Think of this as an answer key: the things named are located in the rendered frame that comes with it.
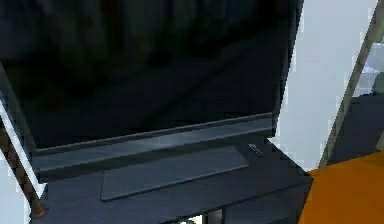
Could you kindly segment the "brown wooden baseball bat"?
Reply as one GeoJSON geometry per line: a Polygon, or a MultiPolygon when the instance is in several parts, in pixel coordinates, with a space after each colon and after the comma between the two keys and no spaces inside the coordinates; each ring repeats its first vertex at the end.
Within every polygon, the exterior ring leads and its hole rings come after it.
{"type": "Polygon", "coordinates": [[[10,166],[17,183],[19,184],[31,209],[30,217],[38,219],[47,214],[47,207],[42,203],[28,178],[27,172],[21,163],[21,159],[11,143],[10,136],[6,133],[5,125],[0,121],[0,150],[10,166]]]}

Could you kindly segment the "black television set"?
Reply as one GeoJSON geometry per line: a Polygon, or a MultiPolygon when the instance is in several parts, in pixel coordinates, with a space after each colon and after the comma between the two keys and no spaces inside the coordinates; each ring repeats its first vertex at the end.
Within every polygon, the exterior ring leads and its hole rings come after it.
{"type": "Polygon", "coordinates": [[[277,131],[303,0],[0,0],[3,122],[38,190],[105,201],[248,170],[277,131]]]}

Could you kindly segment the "dark grey television stand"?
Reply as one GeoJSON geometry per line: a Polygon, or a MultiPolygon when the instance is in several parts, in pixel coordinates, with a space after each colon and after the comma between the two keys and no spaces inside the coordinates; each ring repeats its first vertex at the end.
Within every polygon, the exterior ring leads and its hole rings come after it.
{"type": "Polygon", "coordinates": [[[166,224],[311,184],[258,134],[184,134],[45,150],[48,211],[30,224],[166,224]]]}

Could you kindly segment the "grey door frame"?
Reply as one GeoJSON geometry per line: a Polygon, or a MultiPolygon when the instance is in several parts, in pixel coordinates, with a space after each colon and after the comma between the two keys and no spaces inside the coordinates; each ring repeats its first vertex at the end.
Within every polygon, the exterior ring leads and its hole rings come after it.
{"type": "Polygon", "coordinates": [[[346,114],[348,113],[352,96],[360,79],[361,73],[368,59],[372,45],[381,33],[381,28],[384,26],[384,0],[377,0],[372,17],[369,19],[369,26],[364,39],[362,40],[359,54],[355,59],[351,76],[348,80],[348,84],[345,88],[340,107],[338,109],[335,121],[328,136],[324,152],[319,162],[318,168],[324,169],[327,166],[332,154],[335,151],[335,145],[341,128],[343,126],[346,114]]]}

